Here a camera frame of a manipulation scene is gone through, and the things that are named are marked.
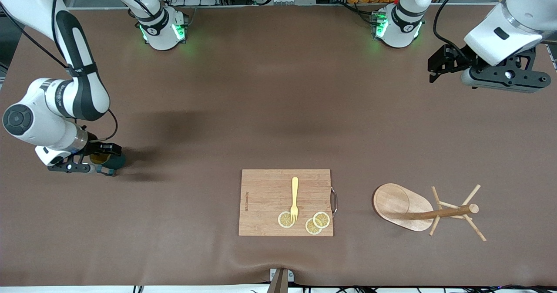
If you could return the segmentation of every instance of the metal handle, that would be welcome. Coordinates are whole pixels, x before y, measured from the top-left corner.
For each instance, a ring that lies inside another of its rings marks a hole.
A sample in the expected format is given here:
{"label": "metal handle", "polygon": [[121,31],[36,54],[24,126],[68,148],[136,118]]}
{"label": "metal handle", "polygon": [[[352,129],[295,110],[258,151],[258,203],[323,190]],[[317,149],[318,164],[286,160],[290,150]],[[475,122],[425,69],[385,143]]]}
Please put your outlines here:
{"label": "metal handle", "polygon": [[332,217],[334,218],[336,214],[336,210],[338,210],[339,198],[336,196],[335,189],[333,189],[332,186],[331,186],[331,192],[332,192],[332,196],[334,196],[334,201],[335,201],[335,210],[333,210],[332,212]]}

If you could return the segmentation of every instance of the wooden stand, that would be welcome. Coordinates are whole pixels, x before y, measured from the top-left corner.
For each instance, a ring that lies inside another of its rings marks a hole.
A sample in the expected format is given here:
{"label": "wooden stand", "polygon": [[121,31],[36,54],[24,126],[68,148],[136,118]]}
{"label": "wooden stand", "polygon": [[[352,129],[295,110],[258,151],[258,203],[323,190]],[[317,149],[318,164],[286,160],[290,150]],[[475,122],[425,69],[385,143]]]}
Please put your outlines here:
{"label": "wooden stand", "polygon": [[435,187],[432,186],[433,196],[437,204],[437,210],[423,198],[398,184],[388,183],[380,186],[373,195],[373,207],[383,219],[390,221],[400,227],[412,231],[424,231],[432,227],[429,235],[437,228],[440,218],[456,218],[466,220],[472,229],[478,234],[482,241],[486,238],[472,222],[468,214],[476,214],[480,208],[476,204],[468,204],[472,197],[478,192],[480,185],[468,195],[460,206],[455,206],[439,200]]}

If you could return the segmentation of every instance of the yellow fork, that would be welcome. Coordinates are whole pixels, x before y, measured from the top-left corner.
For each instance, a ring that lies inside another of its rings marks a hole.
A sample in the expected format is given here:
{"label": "yellow fork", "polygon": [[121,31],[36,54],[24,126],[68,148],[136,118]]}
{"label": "yellow fork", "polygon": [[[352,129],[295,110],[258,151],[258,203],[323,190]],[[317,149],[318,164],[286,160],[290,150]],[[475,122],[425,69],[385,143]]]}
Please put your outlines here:
{"label": "yellow fork", "polygon": [[290,220],[296,223],[298,220],[298,206],[296,206],[296,198],[298,198],[298,177],[292,178],[292,207],[290,208]]}

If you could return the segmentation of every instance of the green led light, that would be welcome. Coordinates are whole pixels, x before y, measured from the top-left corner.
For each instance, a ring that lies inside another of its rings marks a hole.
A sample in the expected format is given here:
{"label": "green led light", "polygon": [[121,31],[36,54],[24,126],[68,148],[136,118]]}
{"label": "green led light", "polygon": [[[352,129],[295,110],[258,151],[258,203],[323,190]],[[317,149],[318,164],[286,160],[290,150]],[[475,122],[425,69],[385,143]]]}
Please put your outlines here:
{"label": "green led light", "polygon": [[379,24],[379,26],[377,27],[376,36],[383,37],[383,35],[385,35],[386,27],[388,27],[388,25],[389,25],[388,19],[384,19],[383,22],[381,22],[381,24]]}
{"label": "green led light", "polygon": [[416,34],[414,34],[414,38],[418,37],[418,33],[419,33],[419,28],[422,26],[422,23],[420,22],[418,24],[418,26],[416,27]]}
{"label": "green led light", "polygon": [[141,33],[143,34],[143,39],[145,39],[145,41],[147,41],[147,35],[145,35],[145,31],[143,30],[143,27],[141,27],[141,25],[139,25],[139,29],[141,30]]}
{"label": "green led light", "polygon": [[183,39],[184,38],[184,28],[181,27],[180,25],[172,25],[172,29],[174,30],[174,33],[176,34],[176,37],[178,39]]}

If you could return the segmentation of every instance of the brown tablecloth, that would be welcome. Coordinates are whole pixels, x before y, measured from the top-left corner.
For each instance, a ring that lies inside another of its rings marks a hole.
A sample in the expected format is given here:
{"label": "brown tablecloth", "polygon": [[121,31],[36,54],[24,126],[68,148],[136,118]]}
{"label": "brown tablecloth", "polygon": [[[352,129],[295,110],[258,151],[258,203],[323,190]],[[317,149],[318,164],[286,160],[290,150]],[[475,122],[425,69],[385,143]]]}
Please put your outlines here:
{"label": "brown tablecloth", "polygon": [[[490,8],[448,7],[439,31],[462,45]],[[132,164],[116,178],[48,172],[2,129],[0,284],[258,283],[287,267],[304,285],[557,285],[557,84],[429,84],[434,12],[392,49],[342,7],[202,9],[188,43],[161,52],[125,11],[75,11]],[[554,75],[545,47],[535,67]],[[67,75],[23,39],[0,109],[38,77]],[[243,168],[330,168],[335,236],[239,237]],[[487,242],[464,220],[430,237],[380,219],[371,197],[387,182],[451,203],[481,184]]]}

